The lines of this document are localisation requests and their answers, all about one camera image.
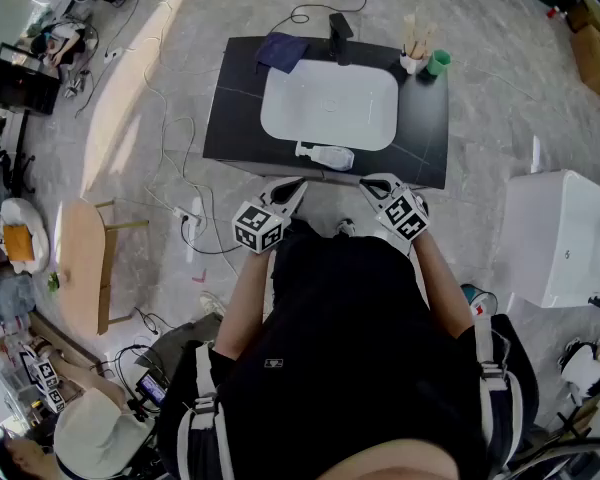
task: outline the plastic bottle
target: plastic bottle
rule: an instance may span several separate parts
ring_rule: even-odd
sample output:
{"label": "plastic bottle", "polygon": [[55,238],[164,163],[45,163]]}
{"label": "plastic bottle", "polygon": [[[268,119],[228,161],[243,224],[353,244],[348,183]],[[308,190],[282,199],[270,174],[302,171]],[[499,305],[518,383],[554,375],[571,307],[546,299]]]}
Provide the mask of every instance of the plastic bottle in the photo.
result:
{"label": "plastic bottle", "polygon": [[327,167],[331,167],[335,171],[348,171],[353,166],[355,155],[353,151],[340,146],[314,146],[312,148],[303,148],[302,142],[296,145],[296,156],[308,156],[314,162],[317,162]]}

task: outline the hand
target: hand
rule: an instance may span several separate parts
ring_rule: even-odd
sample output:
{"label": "hand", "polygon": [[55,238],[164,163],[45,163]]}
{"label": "hand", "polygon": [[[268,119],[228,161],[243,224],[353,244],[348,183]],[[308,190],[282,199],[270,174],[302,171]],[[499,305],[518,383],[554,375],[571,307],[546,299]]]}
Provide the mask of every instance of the hand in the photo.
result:
{"label": "hand", "polygon": [[56,53],[51,59],[51,66],[57,68],[60,65],[60,62],[62,61],[62,55],[64,55],[62,52]]}

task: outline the black table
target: black table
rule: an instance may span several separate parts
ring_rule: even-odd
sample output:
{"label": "black table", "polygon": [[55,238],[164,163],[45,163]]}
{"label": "black table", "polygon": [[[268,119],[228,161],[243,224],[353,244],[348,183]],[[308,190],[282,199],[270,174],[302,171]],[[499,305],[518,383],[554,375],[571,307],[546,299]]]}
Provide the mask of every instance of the black table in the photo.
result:
{"label": "black table", "polygon": [[[269,68],[255,68],[263,37],[234,37],[227,43],[211,108],[203,156],[260,175],[301,175],[312,179],[357,184],[361,176],[391,172],[406,183],[444,188],[447,169],[449,96],[447,74],[426,70],[409,76],[395,48],[350,42],[352,64],[385,70],[398,83],[398,122],[392,144],[380,151],[352,149],[353,168],[333,171],[307,157],[296,157],[296,143],[268,135],[260,111]],[[309,42],[304,59],[331,61],[328,41]],[[310,142],[303,146],[311,147]]]}

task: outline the power strip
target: power strip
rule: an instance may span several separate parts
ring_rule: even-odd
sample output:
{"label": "power strip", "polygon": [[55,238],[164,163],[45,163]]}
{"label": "power strip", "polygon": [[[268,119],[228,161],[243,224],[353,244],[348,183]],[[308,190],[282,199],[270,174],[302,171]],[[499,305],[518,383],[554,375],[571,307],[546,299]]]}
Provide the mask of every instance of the power strip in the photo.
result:
{"label": "power strip", "polygon": [[182,220],[184,217],[188,217],[189,225],[193,226],[194,228],[197,228],[200,225],[200,217],[188,212],[187,210],[184,210],[180,206],[176,206],[173,209],[173,215],[180,220]]}

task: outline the marker cube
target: marker cube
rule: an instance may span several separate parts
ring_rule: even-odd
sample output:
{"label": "marker cube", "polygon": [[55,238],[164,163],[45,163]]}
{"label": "marker cube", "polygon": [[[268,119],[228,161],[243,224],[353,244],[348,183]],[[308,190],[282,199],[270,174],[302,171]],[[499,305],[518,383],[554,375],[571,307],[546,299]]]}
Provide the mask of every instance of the marker cube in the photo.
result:
{"label": "marker cube", "polygon": [[247,201],[242,203],[231,224],[234,240],[257,254],[283,237],[284,219]]}
{"label": "marker cube", "polygon": [[429,227],[427,212],[409,189],[378,213],[376,220],[407,242]]}

